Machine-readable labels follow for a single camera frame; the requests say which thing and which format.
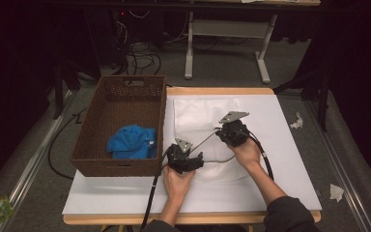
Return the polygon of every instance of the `person's right hand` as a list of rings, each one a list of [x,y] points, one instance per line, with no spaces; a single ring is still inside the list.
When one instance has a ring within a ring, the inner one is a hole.
[[[256,165],[260,163],[261,152],[255,142],[248,138],[246,141],[237,147],[232,147],[227,145],[231,151],[236,155],[237,161],[240,165],[247,169],[251,165]]]

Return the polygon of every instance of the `desk leg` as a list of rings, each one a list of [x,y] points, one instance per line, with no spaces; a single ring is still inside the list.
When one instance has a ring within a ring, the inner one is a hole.
[[[257,60],[258,68],[260,69],[261,78],[264,84],[271,82],[270,76],[268,75],[267,67],[265,66],[264,56],[267,51],[268,44],[270,43],[273,27],[276,22],[276,14],[271,17],[270,24],[267,28],[266,35],[264,37],[263,46],[260,52],[255,52],[255,59]]]
[[[190,12],[188,17],[188,48],[185,58],[185,79],[192,79],[192,26],[194,13]]]

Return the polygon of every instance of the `paper scrap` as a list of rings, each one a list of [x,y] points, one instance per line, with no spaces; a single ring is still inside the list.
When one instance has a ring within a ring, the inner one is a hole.
[[[342,200],[342,195],[345,190],[336,185],[330,184],[330,200],[336,200],[339,202]]]
[[[297,121],[290,125],[292,129],[293,128],[298,129],[298,128],[301,128],[303,126],[303,119],[300,116],[299,112],[297,112],[297,118],[298,118]]]

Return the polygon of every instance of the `wooden table edge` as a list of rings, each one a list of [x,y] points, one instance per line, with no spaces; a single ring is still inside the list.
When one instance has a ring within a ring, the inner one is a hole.
[[[267,212],[231,212],[231,213],[186,213],[179,214],[177,224],[255,224],[263,223]],[[315,222],[321,220],[320,211],[310,211]],[[64,215],[63,221],[70,225],[139,225],[143,214],[131,215]],[[158,214],[150,214],[149,221]]]
[[[167,87],[167,95],[274,95],[271,88]]]

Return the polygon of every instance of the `sleeve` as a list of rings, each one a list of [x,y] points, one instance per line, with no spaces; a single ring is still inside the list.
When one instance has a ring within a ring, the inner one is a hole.
[[[283,196],[267,208],[264,224],[269,232],[316,232],[320,231],[311,213],[297,198]]]
[[[167,222],[154,219],[142,230],[142,232],[180,232],[171,227]]]

